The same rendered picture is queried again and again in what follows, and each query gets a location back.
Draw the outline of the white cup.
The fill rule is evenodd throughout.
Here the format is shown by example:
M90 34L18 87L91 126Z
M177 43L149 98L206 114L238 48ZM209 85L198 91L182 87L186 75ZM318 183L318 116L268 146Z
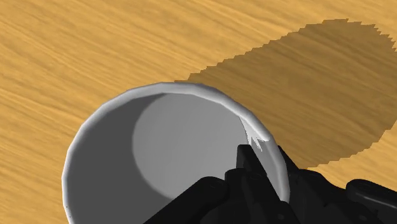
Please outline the white cup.
M197 83L156 83L105 102L66 155L62 199L69 224L143 224L204 176L236 166L250 144L279 198L285 161L271 133L244 106Z

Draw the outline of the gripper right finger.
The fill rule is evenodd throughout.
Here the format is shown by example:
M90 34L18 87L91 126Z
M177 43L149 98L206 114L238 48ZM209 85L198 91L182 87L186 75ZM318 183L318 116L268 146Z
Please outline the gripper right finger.
M345 188L322 174L299 169L280 148L291 190L289 204L301 224L397 224L397 192L365 179Z

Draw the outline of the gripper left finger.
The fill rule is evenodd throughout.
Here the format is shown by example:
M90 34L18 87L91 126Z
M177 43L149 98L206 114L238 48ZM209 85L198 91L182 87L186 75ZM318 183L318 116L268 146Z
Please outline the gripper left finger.
M143 224L300 224L248 144L225 178L199 179Z

